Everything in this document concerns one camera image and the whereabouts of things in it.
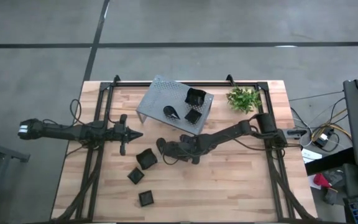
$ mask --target black square cup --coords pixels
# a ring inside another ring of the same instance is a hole
[[[202,106],[204,103],[206,92],[203,90],[197,90],[190,88],[187,91],[185,102],[191,106]]]
[[[140,171],[137,167],[130,174],[128,174],[129,180],[131,180],[134,184],[139,183],[139,181],[144,177],[142,171]]]
[[[146,149],[142,153],[136,155],[136,160],[140,164],[142,170],[146,170],[158,162],[152,149]]]
[[[201,115],[203,114],[194,109],[191,109],[189,113],[185,116],[185,119],[193,124],[196,124],[197,121],[200,119]]]
[[[151,205],[154,203],[153,200],[153,194],[151,190],[148,190],[146,192],[142,192],[139,194],[139,202],[140,206],[144,207],[146,205]]]

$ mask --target yellow cable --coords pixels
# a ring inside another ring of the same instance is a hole
[[[338,112],[337,114],[335,114],[330,120],[334,119],[335,117],[339,116],[341,113],[345,112],[347,109],[343,109],[342,111]],[[322,126],[327,125],[328,127],[332,127],[334,129],[337,129],[338,131],[344,133],[345,135],[347,135],[350,139],[352,139],[352,136],[345,130],[343,130],[342,128],[340,128],[339,126],[337,126],[336,124],[329,124],[329,120],[327,122],[325,122],[324,124],[322,124]],[[321,133],[323,132],[323,129],[320,129],[317,133],[318,136],[321,135]],[[311,135],[311,138],[315,141],[314,137],[316,136],[316,133],[313,133]]]

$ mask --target white cable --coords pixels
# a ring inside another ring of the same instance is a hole
[[[338,146],[341,146],[343,149],[346,149],[343,145],[339,144],[338,142],[334,142],[334,141],[329,140],[329,139],[327,139],[327,140],[330,141],[330,142],[332,142],[332,143],[334,143],[334,144],[337,144]]]
[[[292,118],[292,119],[294,119],[295,121],[300,121],[300,122],[302,122],[304,125],[306,125],[306,127],[308,127],[309,131],[311,131],[311,128],[310,128],[309,125],[306,124],[305,122],[303,122],[303,121],[301,121],[300,119],[297,119],[297,118]],[[302,147],[308,147],[308,146],[310,146],[310,144],[311,144],[311,139],[310,139],[310,142],[309,142],[307,145],[304,146],[304,145],[302,145],[302,139],[303,139],[304,136],[305,136],[305,134],[302,135],[301,139],[299,139],[299,144],[300,144]]]

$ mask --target green plant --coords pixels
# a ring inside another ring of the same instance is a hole
[[[254,90],[246,90],[235,86],[228,94],[227,100],[231,108],[242,112],[253,112],[253,108],[260,106],[262,103],[259,100],[259,92]]]

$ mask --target table leg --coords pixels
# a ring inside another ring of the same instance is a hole
[[[137,112],[137,111],[136,111],[136,113],[137,113],[137,116],[138,116],[139,119],[140,119],[140,122],[142,122],[142,124],[143,124],[144,121],[146,120],[147,116],[144,115],[144,114],[142,114],[142,113],[139,113],[139,112]]]

